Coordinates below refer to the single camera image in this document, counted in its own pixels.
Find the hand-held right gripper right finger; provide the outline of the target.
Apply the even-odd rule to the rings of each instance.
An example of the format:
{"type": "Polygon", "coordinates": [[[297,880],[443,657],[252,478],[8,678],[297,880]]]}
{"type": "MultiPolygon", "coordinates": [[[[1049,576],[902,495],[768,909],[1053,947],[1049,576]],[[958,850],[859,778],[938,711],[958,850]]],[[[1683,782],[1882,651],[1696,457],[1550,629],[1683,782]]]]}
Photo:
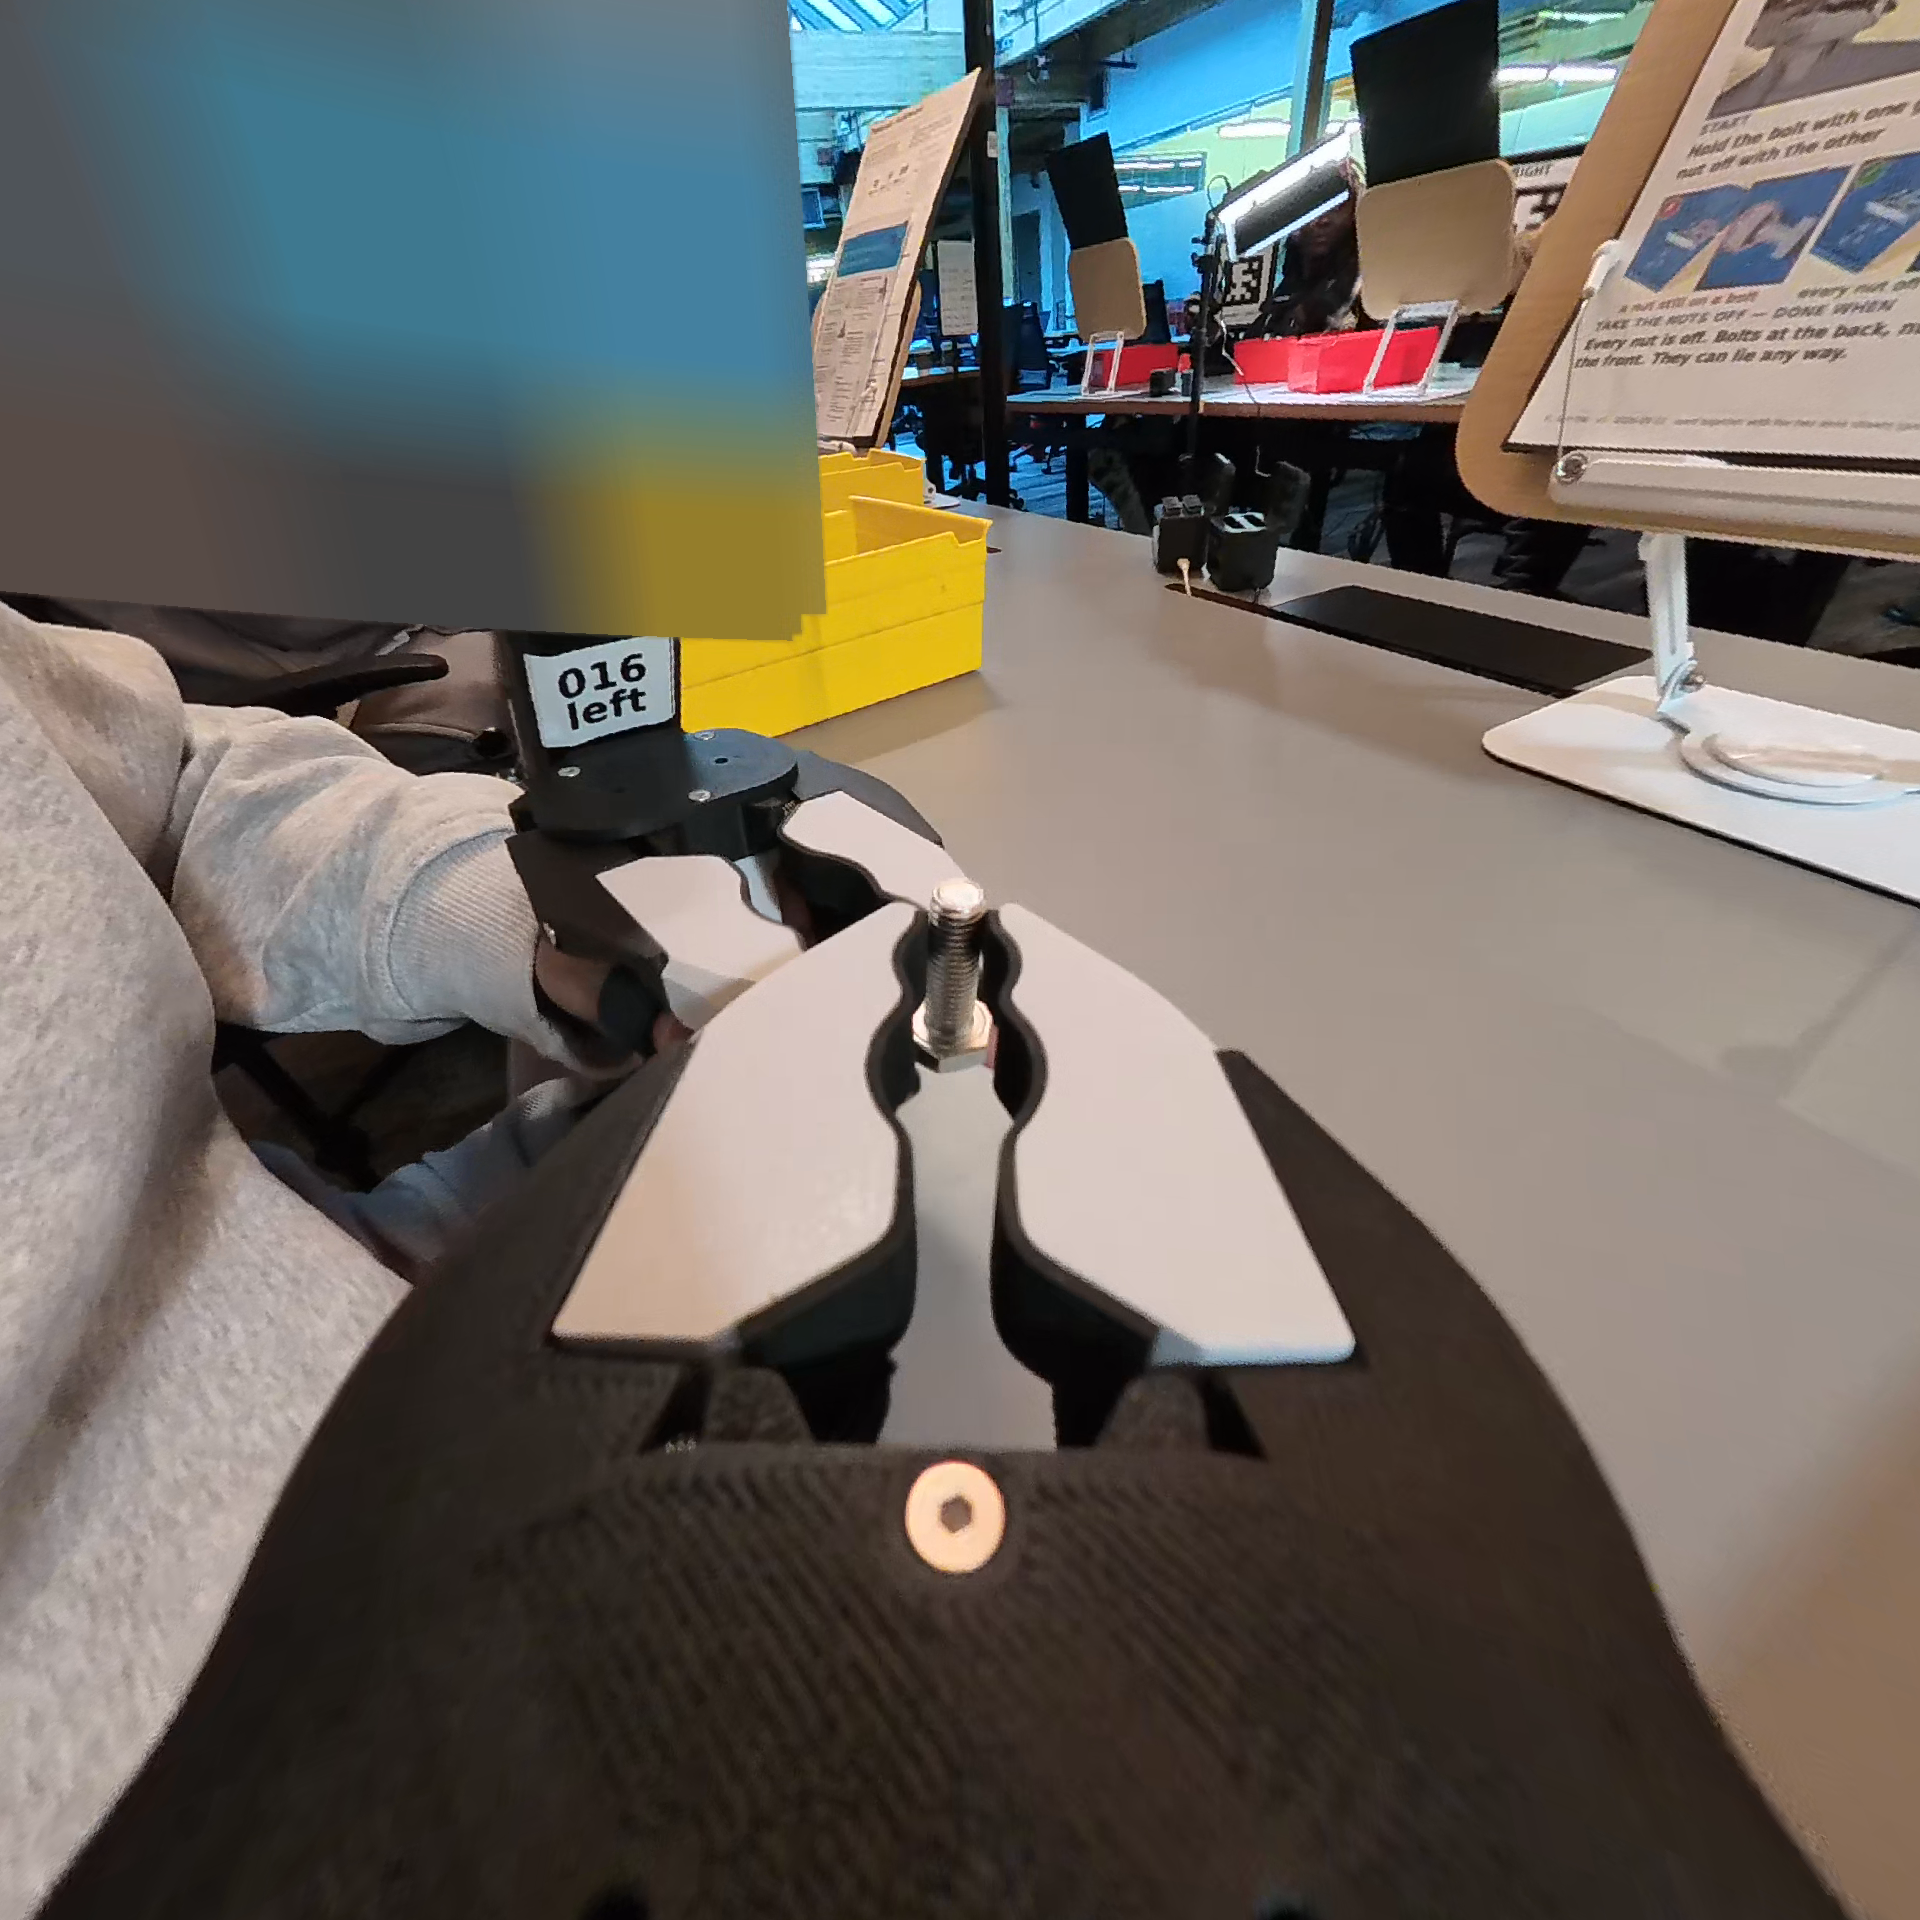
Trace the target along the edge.
{"type": "Polygon", "coordinates": [[[1011,1119],[992,1322],[1096,1443],[1152,1375],[1340,1365],[1357,1337],[1211,1038],[1021,905],[992,918],[994,1093],[1011,1119]]]}

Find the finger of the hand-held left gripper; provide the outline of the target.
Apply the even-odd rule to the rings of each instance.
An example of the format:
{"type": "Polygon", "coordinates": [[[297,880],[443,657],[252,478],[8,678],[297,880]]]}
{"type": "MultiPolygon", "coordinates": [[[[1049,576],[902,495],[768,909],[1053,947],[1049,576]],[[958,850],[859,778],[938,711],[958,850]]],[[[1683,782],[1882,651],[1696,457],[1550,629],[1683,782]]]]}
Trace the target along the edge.
{"type": "Polygon", "coordinates": [[[612,1038],[689,1038],[816,939],[777,856],[649,856],[598,874],[601,889],[660,952],[659,971],[612,966],[597,1019],[612,1038]]]}
{"type": "Polygon", "coordinates": [[[814,939],[829,939],[886,903],[926,910],[944,883],[968,878],[938,840],[845,792],[789,810],[777,848],[780,877],[805,903],[814,939]]]}

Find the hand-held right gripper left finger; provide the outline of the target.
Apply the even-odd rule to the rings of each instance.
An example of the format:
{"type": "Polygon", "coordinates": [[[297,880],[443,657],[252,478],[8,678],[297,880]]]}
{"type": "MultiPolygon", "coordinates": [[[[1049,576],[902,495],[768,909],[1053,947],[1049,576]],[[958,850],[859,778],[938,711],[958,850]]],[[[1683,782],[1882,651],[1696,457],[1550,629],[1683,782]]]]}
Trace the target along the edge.
{"type": "Polygon", "coordinates": [[[552,1323],[574,1425],[777,1377],[816,1443],[866,1447],[916,1309],[922,913],[886,903],[709,1023],[649,1123],[552,1323]]]}

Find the steel hex bolt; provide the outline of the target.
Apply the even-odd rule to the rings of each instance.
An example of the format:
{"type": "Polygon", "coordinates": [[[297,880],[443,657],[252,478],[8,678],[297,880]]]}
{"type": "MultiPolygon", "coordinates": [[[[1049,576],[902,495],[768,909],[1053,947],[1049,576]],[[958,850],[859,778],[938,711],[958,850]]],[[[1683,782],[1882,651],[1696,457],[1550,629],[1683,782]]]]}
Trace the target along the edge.
{"type": "Polygon", "coordinates": [[[985,920],[987,896],[970,878],[950,877],[929,899],[929,970],[913,1041],[933,1072],[960,1072],[992,1057],[994,1019],[980,999],[985,920]]]}

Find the grey desk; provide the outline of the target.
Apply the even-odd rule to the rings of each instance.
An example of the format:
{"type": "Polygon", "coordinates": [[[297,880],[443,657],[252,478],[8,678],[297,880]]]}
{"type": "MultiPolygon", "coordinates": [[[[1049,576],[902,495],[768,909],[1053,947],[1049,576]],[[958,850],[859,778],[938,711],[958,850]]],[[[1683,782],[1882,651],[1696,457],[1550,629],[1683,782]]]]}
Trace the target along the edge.
{"type": "Polygon", "coordinates": [[[798,735],[1244,1049],[1499,1305],[1700,1685],[1916,1917],[1916,913],[1513,774],[1520,688],[992,518],[982,672],[798,735]]]}

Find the wood-edged office desk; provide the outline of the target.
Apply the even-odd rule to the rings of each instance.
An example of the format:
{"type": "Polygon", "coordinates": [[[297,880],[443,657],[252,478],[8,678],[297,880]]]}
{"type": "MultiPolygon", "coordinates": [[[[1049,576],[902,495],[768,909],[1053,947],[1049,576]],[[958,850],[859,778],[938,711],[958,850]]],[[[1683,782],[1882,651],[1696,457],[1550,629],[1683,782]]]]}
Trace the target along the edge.
{"type": "Polygon", "coordinates": [[[1118,507],[1113,495],[1090,474],[1090,446],[1104,423],[1123,419],[1177,419],[1220,423],[1342,423],[1342,425],[1453,425],[1472,385],[1393,389],[1393,391],[1293,391],[1277,382],[1213,381],[1194,398],[1152,386],[1081,393],[1068,386],[1017,391],[1006,398],[1006,439],[1020,446],[1049,446],[1064,454],[1065,515],[1089,525],[1096,505],[1118,507]]]}

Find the lit desk lamp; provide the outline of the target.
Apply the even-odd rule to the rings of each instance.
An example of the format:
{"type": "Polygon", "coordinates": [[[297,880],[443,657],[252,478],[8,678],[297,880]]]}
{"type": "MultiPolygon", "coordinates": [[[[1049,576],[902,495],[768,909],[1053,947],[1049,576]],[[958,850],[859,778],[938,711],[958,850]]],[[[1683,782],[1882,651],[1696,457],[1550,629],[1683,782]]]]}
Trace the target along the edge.
{"type": "Polygon", "coordinates": [[[1285,243],[1354,192],[1355,125],[1337,128],[1283,168],[1236,186],[1216,214],[1224,254],[1240,259],[1285,243]]]}

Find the person's left hand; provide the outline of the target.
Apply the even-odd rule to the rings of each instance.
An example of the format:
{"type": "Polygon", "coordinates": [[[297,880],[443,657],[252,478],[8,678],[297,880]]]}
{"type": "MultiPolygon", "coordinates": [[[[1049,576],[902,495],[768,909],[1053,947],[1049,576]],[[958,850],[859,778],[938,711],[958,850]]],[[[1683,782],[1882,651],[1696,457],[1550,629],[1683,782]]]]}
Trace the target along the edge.
{"type": "Polygon", "coordinates": [[[619,1058],[598,1019],[610,971],[608,963],[564,952],[548,929],[540,930],[532,982],[541,1019],[564,1043],[564,1057],[587,1072],[608,1070],[619,1058]]]}

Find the yellow plastic bin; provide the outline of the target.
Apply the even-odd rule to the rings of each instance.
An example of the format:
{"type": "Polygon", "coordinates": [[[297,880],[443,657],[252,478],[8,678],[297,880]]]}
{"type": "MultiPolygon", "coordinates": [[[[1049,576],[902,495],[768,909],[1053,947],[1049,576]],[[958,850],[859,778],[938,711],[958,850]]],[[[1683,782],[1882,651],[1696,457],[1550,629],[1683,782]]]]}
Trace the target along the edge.
{"type": "Polygon", "coordinates": [[[992,526],[936,504],[918,455],[894,448],[821,455],[826,609],[958,583],[985,593],[992,526]]]}
{"type": "Polygon", "coordinates": [[[686,731],[736,730],[789,736],[908,694],[979,672],[985,603],[922,613],[885,629],[784,647],[686,641],[681,723],[686,731]]]}

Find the black mesh office chair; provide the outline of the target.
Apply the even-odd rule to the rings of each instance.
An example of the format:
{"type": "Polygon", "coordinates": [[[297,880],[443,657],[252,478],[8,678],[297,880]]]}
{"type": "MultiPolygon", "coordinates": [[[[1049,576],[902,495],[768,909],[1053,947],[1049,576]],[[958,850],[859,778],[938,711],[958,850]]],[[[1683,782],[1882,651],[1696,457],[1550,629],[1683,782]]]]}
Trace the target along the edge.
{"type": "Polygon", "coordinates": [[[41,622],[146,641],[193,705],[324,717],[409,774],[507,778],[509,697],[492,631],[144,609],[10,593],[41,622]]]}

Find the wooden notice board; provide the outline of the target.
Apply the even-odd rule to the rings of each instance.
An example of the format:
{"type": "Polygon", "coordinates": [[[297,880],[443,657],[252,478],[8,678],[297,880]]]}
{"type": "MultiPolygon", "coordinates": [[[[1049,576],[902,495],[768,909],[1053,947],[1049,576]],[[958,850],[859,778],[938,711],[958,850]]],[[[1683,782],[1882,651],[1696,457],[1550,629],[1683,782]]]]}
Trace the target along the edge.
{"type": "Polygon", "coordinates": [[[812,319],[818,445],[868,451],[894,422],[922,256],[992,82],[980,69],[878,122],[812,319]]]}

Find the small wooden board stand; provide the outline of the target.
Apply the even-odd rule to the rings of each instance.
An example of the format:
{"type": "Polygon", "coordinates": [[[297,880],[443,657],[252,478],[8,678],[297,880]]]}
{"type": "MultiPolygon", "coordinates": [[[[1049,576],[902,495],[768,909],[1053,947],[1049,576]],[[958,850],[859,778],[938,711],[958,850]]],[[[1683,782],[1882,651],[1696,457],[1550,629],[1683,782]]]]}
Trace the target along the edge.
{"type": "Polygon", "coordinates": [[[1520,287],[1517,189],[1501,159],[1373,183],[1355,205],[1360,305],[1384,338],[1360,385],[1366,395],[1425,393],[1459,320],[1494,313],[1520,287]],[[1385,378],[1402,337],[1436,329],[1420,376],[1385,378]]]}
{"type": "Polygon", "coordinates": [[[1115,393],[1125,347],[1145,335],[1145,293],[1129,235],[1068,256],[1072,322],[1086,347],[1081,393],[1115,393]]]}

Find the black pole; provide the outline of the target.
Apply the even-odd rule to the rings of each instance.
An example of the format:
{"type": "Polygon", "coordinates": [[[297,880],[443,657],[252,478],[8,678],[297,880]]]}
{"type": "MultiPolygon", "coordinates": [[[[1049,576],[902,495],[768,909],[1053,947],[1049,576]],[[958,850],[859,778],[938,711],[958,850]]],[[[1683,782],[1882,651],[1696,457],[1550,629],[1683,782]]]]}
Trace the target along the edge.
{"type": "Polygon", "coordinates": [[[1006,439],[1003,366],[1001,114],[994,3],[962,3],[962,35],[968,71],[976,75],[976,109],[968,133],[968,168],[976,285],[980,486],[987,504],[1011,507],[1012,483],[1006,439]]]}

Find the black panel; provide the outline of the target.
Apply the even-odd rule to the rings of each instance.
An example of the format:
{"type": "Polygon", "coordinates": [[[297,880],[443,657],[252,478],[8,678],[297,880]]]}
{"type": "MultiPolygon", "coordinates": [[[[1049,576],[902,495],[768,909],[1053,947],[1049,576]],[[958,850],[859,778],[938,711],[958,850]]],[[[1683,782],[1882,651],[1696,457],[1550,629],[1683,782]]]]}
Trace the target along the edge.
{"type": "Polygon", "coordinates": [[[1352,43],[1366,189],[1497,160],[1497,3],[1450,3],[1352,43]]]}
{"type": "Polygon", "coordinates": [[[1107,133],[1053,149],[1045,159],[1045,175],[1072,254],[1128,239],[1128,210],[1107,133]]]}

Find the wooden instruction board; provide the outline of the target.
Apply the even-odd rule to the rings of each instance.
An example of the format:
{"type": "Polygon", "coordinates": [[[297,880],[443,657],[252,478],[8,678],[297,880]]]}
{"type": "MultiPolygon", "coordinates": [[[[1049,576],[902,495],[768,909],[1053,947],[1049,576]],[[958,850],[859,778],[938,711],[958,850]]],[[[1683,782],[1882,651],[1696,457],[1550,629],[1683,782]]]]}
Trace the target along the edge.
{"type": "Polygon", "coordinates": [[[1657,6],[1456,433],[1488,505],[1916,558],[1916,6],[1657,6]]]}

